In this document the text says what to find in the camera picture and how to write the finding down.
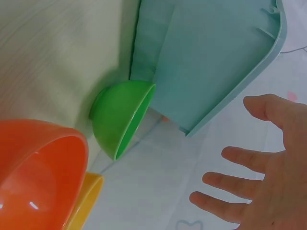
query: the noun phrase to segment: finger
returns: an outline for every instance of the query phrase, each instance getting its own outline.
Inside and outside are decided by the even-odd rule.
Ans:
[[[237,147],[226,147],[222,151],[222,157],[225,159],[241,164],[252,171],[265,173],[266,165],[272,156],[272,153],[252,151]]]
[[[202,177],[202,181],[215,188],[223,189],[238,197],[253,200],[257,189],[261,184],[258,180],[242,179],[227,176],[216,172],[208,172]]]
[[[244,106],[252,116],[272,121],[281,129],[295,116],[295,105],[296,103],[273,94],[244,98]]]
[[[241,223],[247,204],[231,204],[208,196],[201,192],[190,195],[190,202],[197,207],[211,212],[217,217],[232,223]]]

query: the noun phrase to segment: plastic bowl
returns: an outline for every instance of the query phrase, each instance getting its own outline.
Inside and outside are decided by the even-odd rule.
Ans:
[[[87,165],[85,137],[37,120],[0,121],[1,229],[61,230]]]
[[[65,230],[80,230],[94,207],[103,184],[101,175],[87,172]]]
[[[154,95],[155,84],[125,81],[102,90],[90,112],[97,142],[118,160],[139,127]]]

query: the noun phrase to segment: pink heart print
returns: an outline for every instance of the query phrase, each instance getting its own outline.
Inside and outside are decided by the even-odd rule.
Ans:
[[[288,100],[291,102],[296,102],[298,99],[297,95],[294,92],[288,92]]]

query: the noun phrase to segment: heart pattern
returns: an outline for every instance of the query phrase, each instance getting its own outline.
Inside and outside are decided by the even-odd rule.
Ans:
[[[176,230],[203,230],[203,222],[198,220],[193,223],[189,223],[182,219],[177,222]]]
[[[294,92],[288,92],[288,100],[291,102],[296,102],[298,99],[297,95]]]

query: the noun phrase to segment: cable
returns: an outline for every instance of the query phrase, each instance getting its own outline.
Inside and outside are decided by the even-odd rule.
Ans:
[[[293,52],[296,52],[296,51],[298,51],[298,50],[305,50],[307,48],[307,46],[306,47],[302,47],[302,48],[299,48],[299,49],[294,49],[294,50],[291,50],[291,51],[287,51],[287,52],[280,52],[281,54],[289,54],[289,53],[293,53]]]

